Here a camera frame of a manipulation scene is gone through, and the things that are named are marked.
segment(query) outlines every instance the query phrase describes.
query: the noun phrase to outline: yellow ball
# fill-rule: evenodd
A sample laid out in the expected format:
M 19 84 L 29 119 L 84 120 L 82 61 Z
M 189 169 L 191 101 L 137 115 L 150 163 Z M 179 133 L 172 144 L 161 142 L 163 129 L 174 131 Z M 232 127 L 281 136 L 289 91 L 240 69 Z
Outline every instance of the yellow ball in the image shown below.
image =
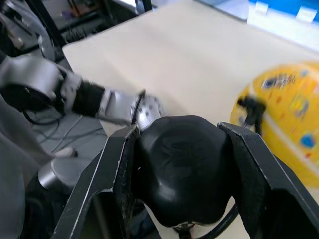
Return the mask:
M 319 188 L 319 63 L 281 65 L 258 76 L 240 94 L 266 103 L 262 138 L 310 187 Z M 246 110 L 235 104 L 230 122 L 242 126 Z

